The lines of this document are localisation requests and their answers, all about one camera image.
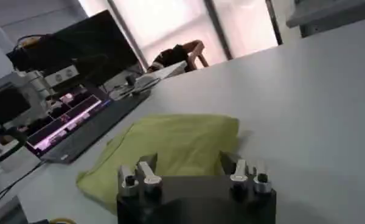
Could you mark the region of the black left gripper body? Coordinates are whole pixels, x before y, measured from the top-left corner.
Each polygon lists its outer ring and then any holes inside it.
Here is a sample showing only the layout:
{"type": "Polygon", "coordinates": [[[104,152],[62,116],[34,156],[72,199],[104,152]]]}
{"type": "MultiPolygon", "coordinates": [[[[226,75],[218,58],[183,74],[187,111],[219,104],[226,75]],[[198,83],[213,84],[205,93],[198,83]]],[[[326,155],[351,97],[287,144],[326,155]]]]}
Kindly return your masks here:
{"type": "Polygon", "coordinates": [[[108,64],[109,57],[106,54],[95,54],[74,59],[74,65],[79,72],[75,82],[78,84],[90,84],[100,86],[104,67],[108,64]]]}

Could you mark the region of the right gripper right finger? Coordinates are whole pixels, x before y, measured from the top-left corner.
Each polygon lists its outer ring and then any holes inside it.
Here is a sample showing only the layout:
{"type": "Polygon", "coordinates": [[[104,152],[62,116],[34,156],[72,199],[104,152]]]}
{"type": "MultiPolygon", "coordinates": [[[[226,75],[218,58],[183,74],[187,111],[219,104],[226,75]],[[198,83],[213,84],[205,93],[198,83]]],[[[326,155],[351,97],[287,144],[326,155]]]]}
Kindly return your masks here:
{"type": "Polygon", "coordinates": [[[272,183],[268,174],[259,172],[258,167],[248,164],[247,160],[241,156],[230,153],[220,152],[220,162],[223,172],[229,175],[233,189],[245,191],[248,189],[249,181],[252,181],[252,189],[256,194],[270,194],[272,183]]]}

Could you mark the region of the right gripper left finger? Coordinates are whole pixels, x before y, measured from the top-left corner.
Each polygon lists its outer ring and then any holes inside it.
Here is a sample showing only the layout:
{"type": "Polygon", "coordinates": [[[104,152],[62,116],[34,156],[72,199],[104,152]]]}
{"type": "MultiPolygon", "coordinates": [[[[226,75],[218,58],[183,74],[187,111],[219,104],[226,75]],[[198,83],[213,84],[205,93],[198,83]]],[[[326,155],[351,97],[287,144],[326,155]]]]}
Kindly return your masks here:
{"type": "Polygon", "coordinates": [[[118,193],[121,197],[136,197],[139,195],[140,184],[142,191],[151,197],[157,197],[162,192],[162,178],[155,174],[158,154],[145,155],[136,163],[133,172],[128,165],[118,169],[118,193]]]}

